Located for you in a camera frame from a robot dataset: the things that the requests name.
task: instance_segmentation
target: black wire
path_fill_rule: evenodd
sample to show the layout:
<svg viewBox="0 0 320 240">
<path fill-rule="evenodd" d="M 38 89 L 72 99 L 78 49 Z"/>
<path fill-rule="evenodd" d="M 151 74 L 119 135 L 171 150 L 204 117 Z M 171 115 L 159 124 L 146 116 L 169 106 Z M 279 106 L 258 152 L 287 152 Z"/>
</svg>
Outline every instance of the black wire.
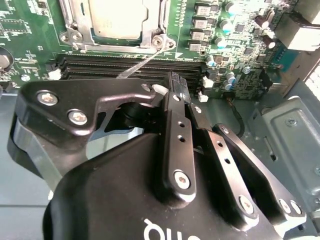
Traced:
<svg viewBox="0 0 320 240">
<path fill-rule="evenodd" d="M 238 132 L 237 136 L 238 136 L 239 138 L 241 138 L 241 137 L 244 135 L 244 133 L 245 133 L 245 123 L 244 123 L 244 120 L 242 119 L 240 113 L 237 111 L 235 105 L 234 105 L 231 101 L 229 101 L 229 100 L 227 100 L 227 101 L 228 101 L 228 103 L 229 103 L 229 105 L 230 105 L 230 107 L 231 107 L 231 110 L 232 110 L 232 112 L 233 112 L 233 115 L 234 115 L 235 119 L 238 121 L 238 123 L 239 123 L 239 125 L 240 125 L 240 131 Z"/>
</svg>

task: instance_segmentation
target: screw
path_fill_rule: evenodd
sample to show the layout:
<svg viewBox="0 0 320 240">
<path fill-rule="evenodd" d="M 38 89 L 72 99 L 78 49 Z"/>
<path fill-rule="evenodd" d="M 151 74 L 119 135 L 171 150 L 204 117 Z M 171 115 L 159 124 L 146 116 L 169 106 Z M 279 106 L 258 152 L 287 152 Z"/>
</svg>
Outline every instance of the screw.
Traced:
<svg viewBox="0 0 320 240">
<path fill-rule="evenodd" d="M 182 171 L 176 171 L 174 173 L 175 182 L 181 189 L 188 189 L 190 187 L 190 180 L 186 174 Z"/>
<path fill-rule="evenodd" d="M 47 106 L 53 106 L 58 103 L 58 98 L 50 92 L 40 92 L 36 98 L 38 101 Z"/>
<path fill-rule="evenodd" d="M 163 39 L 162 37 L 160 36 L 155 36 L 152 40 L 152 44 L 155 46 L 155 47 L 161 47 L 162 44 L 163 44 Z"/>
<path fill-rule="evenodd" d="M 78 41 L 81 37 L 78 34 L 72 36 L 75 41 Z"/>
<path fill-rule="evenodd" d="M 314 172 L 315 172 L 315 174 L 317 174 L 318 176 L 320 176 L 320 166 L 317 166 L 317 167 L 314 169 Z"/>
<path fill-rule="evenodd" d="M 254 213 L 254 211 L 255 211 L 254 206 L 252 205 L 252 203 L 249 201 L 248 198 L 241 195 L 241 196 L 239 196 L 239 202 L 247 214 Z"/>
<path fill-rule="evenodd" d="M 221 126 L 221 130 L 224 131 L 225 134 L 229 134 L 229 130 L 225 126 Z"/>
<path fill-rule="evenodd" d="M 280 202 L 283 210 L 284 210 L 287 214 L 290 214 L 290 213 L 291 213 L 291 209 L 290 209 L 289 205 L 286 203 L 286 201 L 283 200 L 283 199 L 280 199 L 279 202 Z"/>
<path fill-rule="evenodd" d="M 64 41 L 64 42 L 68 42 L 69 41 L 69 38 L 66 36 L 66 35 L 63 35 L 61 37 L 61 40 Z"/>
<path fill-rule="evenodd" d="M 195 106 L 194 109 L 198 112 L 198 114 L 202 113 L 202 110 L 200 107 Z"/>
<path fill-rule="evenodd" d="M 244 68 L 242 69 L 242 72 L 243 72 L 244 74 L 249 74 L 249 73 L 251 72 L 251 68 L 250 68 L 249 66 L 246 66 L 246 67 L 244 67 Z"/>
<path fill-rule="evenodd" d="M 148 87 L 148 85 L 147 84 L 141 84 L 141 87 L 144 89 L 144 90 L 146 90 L 147 92 L 150 92 L 151 91 L 151 89 Z"/>
<path fill-rule="evenodd" d="M 180 97 L 178 97 L 177 95 L 173 95 L 172 97 L 173 97 L 173 99 L 176 100 L 177 102 L 180 102 L 180 100 L 181 100 Z"/>
<path fill-rule="evenodd" d="M 291 201 L 290 203 L 297 214 L 302 214 L 302 211 L 301 211 L 300 207 L 298 206 L 298 204 L 296 204 L 294 201 Z"/>
<path fill-rule="evenodd" d="M 69 120 L 75 125 L 84 125 L 88 121 L 87 116 L 78 110 L 70 111 L 68 114 Z"/>
<path fill-rule="evenodd" d="M 27 74 L 22 74 L 20 79 L 24 82 L 28 82 L 31 80 L 31 77 Z"/>
<path fill-rule="evenodd" d="M 293 127 L 293 126 L 297 125 L 297 120 L 295 120 L 293 118 L 289 118 L 289 119 L 285 120 L 285 124 L 288 127 Z"/>
</svg>

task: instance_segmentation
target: white connector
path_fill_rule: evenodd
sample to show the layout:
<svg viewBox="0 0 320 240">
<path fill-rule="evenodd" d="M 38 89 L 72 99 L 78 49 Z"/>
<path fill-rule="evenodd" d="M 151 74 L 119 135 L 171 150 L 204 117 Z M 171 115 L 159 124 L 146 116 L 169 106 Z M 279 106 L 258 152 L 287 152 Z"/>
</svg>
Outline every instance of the white connector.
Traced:
<svg viewBox="0 0 320 240">
<path fill-rule="evenodd" d="M 203 77 L 202 85 L 206 89 L 211 89 L 214 86 L 214 81 L 208 79 L 206 76 Z"/>
<path fill-rule="evenodd" d="M 198 100 L 200 103 L 206 103 L 209 100 L 209 97 L 207 95 L 203 95 L 202 92 L 200 91 L 198 93 Z"/>
</svg>

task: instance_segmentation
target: metal lever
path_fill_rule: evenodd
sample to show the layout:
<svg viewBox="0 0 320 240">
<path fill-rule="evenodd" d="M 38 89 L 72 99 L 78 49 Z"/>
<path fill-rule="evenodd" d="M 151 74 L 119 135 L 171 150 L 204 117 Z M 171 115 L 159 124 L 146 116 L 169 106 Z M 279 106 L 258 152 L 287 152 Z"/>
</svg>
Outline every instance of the metal lever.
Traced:
<svg viewBox="0 0 320 240">
<path fill-rule="evenodd" d="M 161 182 L 157 182 L 155 192 L 163 203 L 180 209 L 192 202 L 197 191 L 192 128 L 185 117 L 185 103 L 174 92 L 164 96 L 162 108 L 163 155 L 158 178 Z"/>
<path fill-rule="evenodd" d="M 213 130 L 226 141 L 246 182 L 255 190 L 255 200 L 271 224 L 292 229 L 306 222 L 307 215 L 294 196 L 227 126 L 217 124 Z"/>
<path fill-rule="evenodd" d="M 237 229 L 248 231 L 259 223 L 259 214 L 225 140 L 210 130 L 210 124 L 198 106 L 190 104 L 188 113 L 197 139 L 195 146 L 201 146 L 210 156 L 223 185 L 224 191 L 219 195 L 226 220 Z"/>
</svg>

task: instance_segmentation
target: motherboard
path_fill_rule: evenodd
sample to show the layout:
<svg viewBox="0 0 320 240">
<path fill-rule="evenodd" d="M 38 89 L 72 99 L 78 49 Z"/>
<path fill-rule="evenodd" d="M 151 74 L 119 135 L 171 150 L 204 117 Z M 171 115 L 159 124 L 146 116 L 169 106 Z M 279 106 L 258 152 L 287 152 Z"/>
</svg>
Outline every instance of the motherboard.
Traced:
<svg viewBox="0 0 320 240">
<path fill-rule="evenodd" d="M 0 0 L 0 81 L 114 78 L 167 47 L 132 76 L 175 71 L 195 95 L 255 99 L 286 50 L 275 28 L 297 1 Z"/>
</svg>

